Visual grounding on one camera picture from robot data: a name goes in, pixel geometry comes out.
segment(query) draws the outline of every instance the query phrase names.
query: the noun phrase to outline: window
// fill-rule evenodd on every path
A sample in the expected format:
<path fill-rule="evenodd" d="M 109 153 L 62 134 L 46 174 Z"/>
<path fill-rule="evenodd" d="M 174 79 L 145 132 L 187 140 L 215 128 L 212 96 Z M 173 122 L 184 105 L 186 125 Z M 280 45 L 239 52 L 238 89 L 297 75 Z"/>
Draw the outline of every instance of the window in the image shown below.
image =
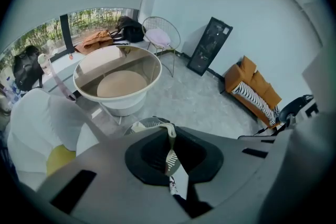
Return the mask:
<path fill-rule="evenodd" d="M 113 31 L 121 16 L 132 18 L 133 16 L 137 16 L 137 10 L 134 10 L 133 14 L 133 9 L 130 8 L 86 9 L 68 14 L 69 25 L 66 23 L 66 15 L 62 15 L 59 18 L 52 19 L 35 27 L 11 43 L 0 54 L 0 83 L 4 84 L 3 82 L 6 81 L 7 77 L 13 76 L 12 65 L 14 57 L 20 54 L 25 47 L 34 45 L 53 61 L 68 52 L 73 52 L 70 38 L 72 44 L 76 46 L 95 31 L 107 29 Z"/>
<path fill-rule="evenodd" d="M 11 43 L 0 54 L 0 83 L 6 80 L 8 76 L 12 76 L 14 57 L 29 45 L 34 45 L 49 57 L 65 51 L 60 19 L 52 19 L 35 27 Z"/>
<path fill-rule="evenodd" d="M 72 44 L 74 46 L 96 31 L 116 28 L 121 16 L 132 18 L 130 8 L 93 8 L 68 14 Z"/>

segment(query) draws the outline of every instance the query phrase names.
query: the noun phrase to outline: yellow cushion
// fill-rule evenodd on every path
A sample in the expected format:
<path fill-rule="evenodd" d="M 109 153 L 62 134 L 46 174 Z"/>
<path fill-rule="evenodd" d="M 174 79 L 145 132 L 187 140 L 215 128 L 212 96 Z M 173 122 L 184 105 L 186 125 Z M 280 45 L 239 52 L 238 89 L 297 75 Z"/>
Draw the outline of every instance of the yellow cushion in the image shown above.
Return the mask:
<path fill-rule="evenodd" d="M 245 74 L 243 81 L 246 84 L 249 84 L 257 66 L 250 59 L 248 59 L 245 55 L 241 62 L 242 63 L 240 64 L 240 69 Z"/>
<path fill-rule="evenodd" d="M 76 158 L 75 151 L 69 151 L 63 145 L 55 147 L 47 160 L 47 176 L 50 176 L 74 158 Z"/>
<path fill-rule="evenodd" d="M 267 89 L 271 86 L 268 82 L 265 81 L 264 77 L 260 74 L 259 71 L 255 72 L 252 76 L 249 86 L 260 96 L 262 97 Z"/>
<path fill-rule="evenodd" d="M 280 96 L 275 92 L 272 86 L 268 87 L 266 92 L 263 96 L 261 96 L 263 100 L 268 104 L 270 109 L 274 109 L 275 106 L 280 103 L 281 98 Z"/>

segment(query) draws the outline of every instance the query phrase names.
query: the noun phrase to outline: round table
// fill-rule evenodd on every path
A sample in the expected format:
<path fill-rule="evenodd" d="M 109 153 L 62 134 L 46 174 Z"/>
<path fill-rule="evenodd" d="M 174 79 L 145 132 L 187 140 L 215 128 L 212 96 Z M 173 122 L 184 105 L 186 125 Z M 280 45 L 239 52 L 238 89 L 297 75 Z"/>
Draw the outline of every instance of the round table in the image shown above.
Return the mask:
<path fill-rule="evenodd" d="M 93 51 L 77 65 L 74 84 L 85 98 L 115 116 L 139 110 L 147 91 L 161 75 L 159 59 L 133 46 L 109 46 Z"/>

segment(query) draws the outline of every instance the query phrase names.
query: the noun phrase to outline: trees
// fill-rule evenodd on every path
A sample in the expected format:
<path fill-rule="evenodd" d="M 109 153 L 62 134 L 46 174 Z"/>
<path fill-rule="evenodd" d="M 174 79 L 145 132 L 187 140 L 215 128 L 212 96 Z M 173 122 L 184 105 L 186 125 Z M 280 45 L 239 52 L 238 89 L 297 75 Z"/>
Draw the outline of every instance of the trees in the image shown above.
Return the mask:
<path fill-rule="evenodd" d="M 68 14 L 71 35 L 88 30 L 110 29 L 117 25 L 119 18 L 126 9 L 122 8 L 92 8 Z M 48 40 L 56 47 L 62 46 L 63 39 L 60 18 L 50 20 L 23 34 L 0 54 L 0 71 L 12 66 L 14 56 L 20 54 L 29 45 L 45 51 Z"/>

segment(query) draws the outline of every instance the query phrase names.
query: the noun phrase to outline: black backpack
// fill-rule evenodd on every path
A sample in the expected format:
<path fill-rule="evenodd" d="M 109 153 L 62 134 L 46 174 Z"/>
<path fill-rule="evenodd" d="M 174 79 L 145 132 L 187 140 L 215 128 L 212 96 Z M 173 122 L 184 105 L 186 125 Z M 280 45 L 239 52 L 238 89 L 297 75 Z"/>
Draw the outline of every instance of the black backpack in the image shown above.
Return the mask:
<path fill-rule="evenodd" d="M 117 36 L 117 34 L 124 29 L 123 31 L 123 38 L 128 40 L 132 43 L 137 43 L 143 41 L 143 32 L 142 32 L 142 25 L 135 20 L 131 19 L 128 16 L 122 16 L 119 19 L 118 30 L 111 33 L 111 37 L 114 39 L 114 37 Z"/>
<path fill-rule="evenodd" d="M 39 54 L 39 50 L 30 45 L 14 58 L 13 74 L 15 83 L 22 91 L 31 90 L 37 80 L 39 80 L 39 88 L 42 88 L 43 70 L 37 61 Z"/>

